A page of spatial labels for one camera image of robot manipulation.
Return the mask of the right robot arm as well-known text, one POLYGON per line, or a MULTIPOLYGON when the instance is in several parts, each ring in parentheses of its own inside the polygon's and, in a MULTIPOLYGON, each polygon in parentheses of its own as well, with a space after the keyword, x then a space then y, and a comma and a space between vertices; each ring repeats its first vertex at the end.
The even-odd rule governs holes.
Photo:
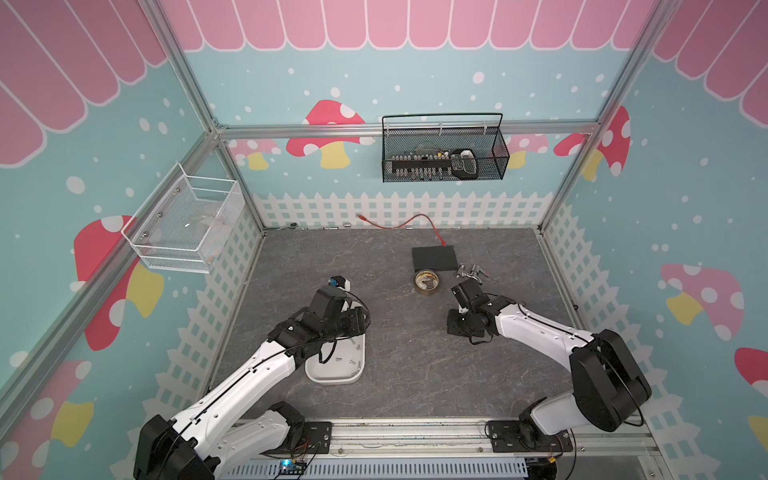
POLYGON ((451 309, 447 332, 471 344, 495 337, 518 341, 557 362, 570 374, 568 391, 534 402, 520 414, 529 436, 550 437, 591 425, 614 432, 641 413, 652 389, 624 339, 604 329, 574 329, 542 317, 520 303, 498 298, 478 307, 451 309))

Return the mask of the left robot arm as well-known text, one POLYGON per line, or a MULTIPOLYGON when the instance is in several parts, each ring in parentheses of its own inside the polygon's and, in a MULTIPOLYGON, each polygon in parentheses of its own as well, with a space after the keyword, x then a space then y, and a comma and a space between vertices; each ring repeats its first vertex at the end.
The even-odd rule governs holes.
POLYGON ((259 399, 288 378, 324 344, 362 335, 371 322, 356 297, 332 300, 329 312, 302 308, 277 324, 233 374, 171 419, 155 415, 140 430, 135 479, 218 479, 265 451, 284 446, 300 429, 291 406, 268 409, 237 426, 259 399))

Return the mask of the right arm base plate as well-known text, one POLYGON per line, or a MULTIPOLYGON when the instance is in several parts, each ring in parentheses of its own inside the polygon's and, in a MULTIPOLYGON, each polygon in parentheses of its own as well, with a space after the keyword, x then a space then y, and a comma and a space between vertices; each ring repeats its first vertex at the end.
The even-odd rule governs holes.
POLYGON ((541 433, 532 423, 521 420, 489 420, 484 434, 494 453, 542 453, 559 456, 573 451, 570 434, 541 433))

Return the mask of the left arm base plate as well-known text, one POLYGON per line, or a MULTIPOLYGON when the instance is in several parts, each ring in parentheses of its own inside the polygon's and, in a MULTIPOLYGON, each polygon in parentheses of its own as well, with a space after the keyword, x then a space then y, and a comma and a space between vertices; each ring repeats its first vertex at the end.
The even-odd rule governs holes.
POLYGON ((332 422, 300 422, 290 427, 281 448, 294 456, 304 453, 328 454, 332 431, 332 422))

